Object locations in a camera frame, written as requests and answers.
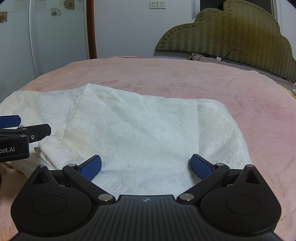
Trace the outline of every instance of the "yellow cloth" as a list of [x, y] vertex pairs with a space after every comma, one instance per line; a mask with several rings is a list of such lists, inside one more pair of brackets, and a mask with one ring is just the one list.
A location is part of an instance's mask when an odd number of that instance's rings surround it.
[[282, 86], [286, 91], [288, 91], [295, 99], [296, 99], [296, 96], [292, 93], [292, 91], [288, 90], [287, 88], [285, 88], [284, 86]]

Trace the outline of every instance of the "tufted headboard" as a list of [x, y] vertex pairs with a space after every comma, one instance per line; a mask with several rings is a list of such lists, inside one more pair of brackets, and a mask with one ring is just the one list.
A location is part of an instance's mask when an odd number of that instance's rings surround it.
[[167, 31], [156, 51], [208, 53], [272, 72], [296, 81], [296, 60], [276, 19], [263, 8], [244, 1], [226, 0], [223, 11], [202, 10], [193, 23]]

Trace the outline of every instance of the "window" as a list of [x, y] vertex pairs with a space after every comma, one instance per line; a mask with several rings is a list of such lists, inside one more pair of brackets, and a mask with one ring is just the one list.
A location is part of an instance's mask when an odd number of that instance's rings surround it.
[[[276, 0], [247, 0], [252, 2], [273, 15], [277, 19]], [[205, 8], [218, 8], [223, 10], [225, 0], [192, 0], [192, 19]]]

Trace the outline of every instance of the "metal pin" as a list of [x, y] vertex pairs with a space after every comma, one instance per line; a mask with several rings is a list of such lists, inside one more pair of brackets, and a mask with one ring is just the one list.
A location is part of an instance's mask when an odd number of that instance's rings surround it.
[[103, 201], [103, 202], [110, 201], [110, 200], [112, 200], [112, 198], [113, 198], [113, 196], [108, 193], [104, 193], [104, 194], [99, 195], [99, 200]]
[[191, 201], [192, 199], [194, 199], [194, 196], [190, 193], [183, 193], [179, 196], [179, 198], [183, 201]]

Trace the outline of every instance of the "wardrobe door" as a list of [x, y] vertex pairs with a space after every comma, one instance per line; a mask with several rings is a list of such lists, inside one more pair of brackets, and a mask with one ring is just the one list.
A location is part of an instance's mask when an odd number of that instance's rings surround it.
[[29, 0], [5, 0], [0, 4], [0, 103], [35, 78]]
[[34, 13], [41, 74], [88, 59], [84, 0], [35, 1]]

